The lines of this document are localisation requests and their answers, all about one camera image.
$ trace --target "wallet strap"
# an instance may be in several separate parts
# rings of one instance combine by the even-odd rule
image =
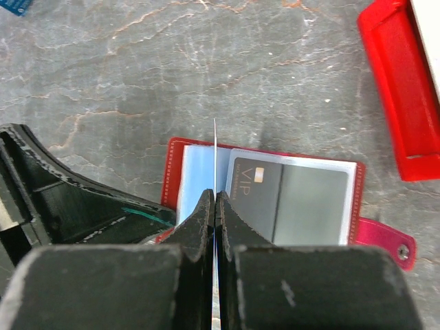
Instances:
[[[354,244],[375,245],[387,250],[404,270],[414,267],[417,244],[413,237],[379,221],[359,218]]]

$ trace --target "card chip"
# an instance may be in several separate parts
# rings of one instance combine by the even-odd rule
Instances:
[[[263,183],[263,175],[264,175],[264,168],[263,167],[256,167],[254,182],[256,182],[258,184]]]

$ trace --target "black plastic tool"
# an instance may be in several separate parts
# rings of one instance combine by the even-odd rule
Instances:
[[[205,191],[160,245],[47,247],[18,266],[3,329],[420,330],[404,275],[372,247],[275,247]]]

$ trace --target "gray marble table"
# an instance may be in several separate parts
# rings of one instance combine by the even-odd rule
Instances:
[[[0,10],[0,123],[74,171],[159,201],[174,135],[362,161],[362,215],[413,235],[440,329],[440,183],[399,179],[356,26],[371,0],[34,0]],[[10,276],[12,267],[0,272]]]

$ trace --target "card holder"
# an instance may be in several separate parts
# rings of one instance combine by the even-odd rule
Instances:
[[[185,146],[189,145],[212,146],[212,142],[186,139],[183,137],[172,137],[168,143],[168,150],[166,155],[166,164],[164,171],[164,184],[162,186],[161,204],[171,208],[177,209],[177,201],[179,196],[179,189],[182,180],[182,164],[184,159]],[[219,148],[236,149],[235,146],[227,144],[218,144]],[[240,148],[250,152],[261,153],[252,148]],[[301,155],[295,153],[275,153],[272,151],[264,152],[268,155],[300,157],[313,160],[333,160],[325,157],[316,157],[309,155]],[[362,191],[365,178],[365,165],[361,162],[355,163],[354,185],[353,185],[353,199],[351,202],[351,213],[349,217],[349,235],[348,244],[362,244],[374,245],[385,250],[391,254],[397,264],[404,270],[411,270],[415,263],[416,257],[416,243],[415,240],[398,230],[391,228],[383,223],[374,220],[360,218],[360,206],[362,202]],[[159,242],[165,239],[173,230],[169,230],[157,237]]]

